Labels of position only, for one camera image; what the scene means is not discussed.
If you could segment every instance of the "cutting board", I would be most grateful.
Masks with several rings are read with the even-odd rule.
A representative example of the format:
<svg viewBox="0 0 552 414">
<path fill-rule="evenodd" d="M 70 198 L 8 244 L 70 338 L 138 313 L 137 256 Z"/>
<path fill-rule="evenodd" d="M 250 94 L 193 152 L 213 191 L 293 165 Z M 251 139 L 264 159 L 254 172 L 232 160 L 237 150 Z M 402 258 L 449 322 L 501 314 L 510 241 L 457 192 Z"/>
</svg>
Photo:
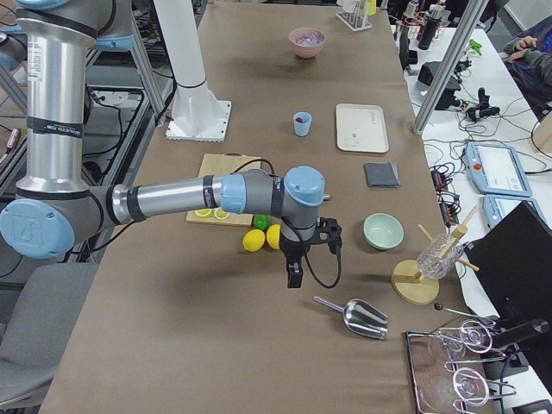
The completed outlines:
<svg viewBox="0 0 552 414">
<path fill-rule="evenodd" d="M 204 154 L 201 166 L 199 167 L 198 177 L 203 177 L 204 175 L 224 175 L 232 173 L 239 166 L 242 166 L 250 160 L 255 160 L 258 158 L 259 157 L 251 157 L 248 155 L 239 154 Z M 250 168 L 260 168 L 260 161 L 253 162 L 248 166 L 243 167 L 242 171 L 246 171 Z M 186 213 L 186 221 L 188 223 L 249 227 L 251 226 L 251 222 L 253 221 L 253 215 L 230 213 L 230 217 L 224 220 L 219 220 L 214 216 L 201 218 L 198 217 L 194 211 L 188 211 Z"/>
</svg>

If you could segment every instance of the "bowl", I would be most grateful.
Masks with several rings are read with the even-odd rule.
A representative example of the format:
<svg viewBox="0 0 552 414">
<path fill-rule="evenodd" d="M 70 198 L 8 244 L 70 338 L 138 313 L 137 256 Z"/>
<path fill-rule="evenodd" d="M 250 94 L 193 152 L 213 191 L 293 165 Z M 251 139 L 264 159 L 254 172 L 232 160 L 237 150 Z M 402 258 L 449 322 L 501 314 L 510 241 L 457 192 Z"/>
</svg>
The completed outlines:
<svg viewBox="0 0 552 414">
<path fill-rule="evenodd" d="M 293 52 L 302 59 L 314 58 L 324 47 L 326 36 L 317 28 L 296 28 L 289 35 Z"/>
<path fill-rule="evenodd" d="M 401 223 L 386 213 L 375 213 L 364 221 L 364 237 L 378 250 L 397 247 L 405 237 Z"/>
</svg>

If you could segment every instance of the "white desk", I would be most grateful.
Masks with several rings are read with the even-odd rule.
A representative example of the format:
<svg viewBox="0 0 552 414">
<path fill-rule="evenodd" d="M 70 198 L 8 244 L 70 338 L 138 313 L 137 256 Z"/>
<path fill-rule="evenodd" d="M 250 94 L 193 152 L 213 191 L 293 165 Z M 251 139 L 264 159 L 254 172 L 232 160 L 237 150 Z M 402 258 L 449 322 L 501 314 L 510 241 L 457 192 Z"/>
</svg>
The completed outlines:
<svg viewBox="0 0 552 414">
<path fill-rule="evenodd" d="M 439 36 L 440 38 L 434 41 L 430 49 L 426 51 L 417 49 L 415 41 L 411 43 L 411 49 L 417 50 L 419 61 L 416 66 L 412 67 L 414 72 L 416 72 L 424 62 L 442 60 L 446 48 L 454 35 L 454 31 L 453 28 L 444 29 Z M 472 61 L 472 65 L 469 68 L 471 74 L 467 72 L 462 74 L 466 77 L 462 78 L 462 89 L 455 94 L 456 97 L 466 101 L 476 102 L 478 89 L 482 86 L 485 88 L 486 94 L 490 96 L 491 106 L 499 106 L 500 114 L 503 116 L 519 114 L 507 117 L 507 119 L 515 125 L 518 125 L 518 127 L 531 131 L 535 126 L 536 118 L 533 112 L 529 110 L 529 105 L 523 99 L 521 92 L 506 70 L 499 55 L 495 52 L 485 32 L 482 29 L 474 30 L 472 39 L 482 45 L 481 50 L 483 55 L 479 56 L 473 50 L 468 52 L 467 56 Z M 408 73 L 405 73 L 405 79 L 408 84 L 412 105 L 415 112 L 417 112 L 423 102 L 423 93 L 428 89 L 428 86 L 417 82 L 417 72 L 415 75 L 408 75 Z M 426 145 L 426 157 L 430 166 L 442 164 L 444 162 L 454 162 L 456 169 L 460 169 L 460 161 L 455 160 L 449 153 L 448 142 L 461 141 L 468 138 L 467 132 L 461 131 L 458 128 L 459 118 L 462 119 L 463 117 L 463 113 L 455 114 L 454 112 L 446 110 L 433 112 L 422 135 L 423 141 L 426 144 L 430 144 Z M 526 172 L 540 171 L 543 169 L 543 164 L 521 153 L 530 154 L 544 162 L 547 166 L 552 165 L 552 160 L 547 160 L 545 156 L 536 153 L 532 149 L 529 140 L 515 141 L 528 138 L 530 133 L 527 131 L 508 123 L 506 120 L 500 120 L 500 118 L 497 117 L 478 121 L 477 125 L 485 126 L 486 135 L 491 134 L 495 130 L 496 134 L 490 138 L 475 137 L 476 141 L 495 139 L 513 146 L 517 149 Z M 458 154 L 461 153 L 461 150 L 462 147 L 459 147 Z M 539 203 L 547 222 L 552 223 L 552 198 L 549 196 L 552 190 L 552 179 L 550 175 L 545 173 L 529 176 L 529 182 L 533 191 L 533 198 Z M 474 205 L 480 205 L 480 200 L 483 196 L 475 190 L 471 179 L 465 173 L 456 174 L 454 176 L 451 189 L 461 196 L 462 211 L 459 214 L 460 220 L 466 217 L 467 213 Z M 487 233 L 488 227 L 486 226 L 486 219 L 484 218 L 484 213 L 481 208 L 474 219 L 469 222 L 468 227 L 469 231 L 462 239 L 463 242 L 480 239 Z M 486 297 L 486 294 L 480 287 L 480 283 L 473 271 L 468 269 L 461 283 L 466 303 L 470 308 L 480 315 L 497 314 Z M 517 395 L 505 398 L 505 407 L 527 404 L 538 399 L 552 400 L 552 397 L 546 388 L 544 388 L 531 367 L 528 372 L 508 377 L 507 381 L 517 388 Z"/>
</svg>

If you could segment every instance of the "white tray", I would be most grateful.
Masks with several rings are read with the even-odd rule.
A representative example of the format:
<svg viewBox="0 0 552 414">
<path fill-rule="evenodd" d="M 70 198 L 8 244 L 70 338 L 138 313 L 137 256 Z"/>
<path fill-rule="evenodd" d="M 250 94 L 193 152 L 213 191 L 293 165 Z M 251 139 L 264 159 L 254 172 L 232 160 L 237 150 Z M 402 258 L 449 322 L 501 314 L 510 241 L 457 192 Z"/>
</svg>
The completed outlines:
<svg viewBox="0 0 552 414">
<path fill-rule="evenodd" d="M 377 105 L 339 103 L 336 106 L 337 147 L 343 151 L 389 151 L 383 110 Z"/>
</svg>

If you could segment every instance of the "blue tablet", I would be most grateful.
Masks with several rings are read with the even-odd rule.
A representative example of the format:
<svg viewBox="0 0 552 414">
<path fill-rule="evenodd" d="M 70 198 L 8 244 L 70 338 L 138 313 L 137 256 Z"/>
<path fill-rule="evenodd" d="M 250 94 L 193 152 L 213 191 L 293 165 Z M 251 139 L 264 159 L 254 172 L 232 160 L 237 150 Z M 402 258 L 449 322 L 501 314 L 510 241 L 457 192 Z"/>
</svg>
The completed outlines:
<svg viewBox="0 0 552 414">
<path fill-rule="evenodd" d="M 546 222 L 546 220 L 544 220 L 544 214 L 534 198 L 486 194 L 483 197 L 483 211 L 485 212 L 486 222 L 489 229 L 492 229 L 500 223 L 500 221 L 510 214 L 512 210 L 518 207 L 518 204 L 522 201 L 529 203 L 529 205 L 536 211 L 543 221 Z"/>
<path fill-rule="evenodd" d="M 468 170 L 483 194 L 531 197 L 533 192 L 513 147 L 469 142 L 466 145 Z"/>
</svg>

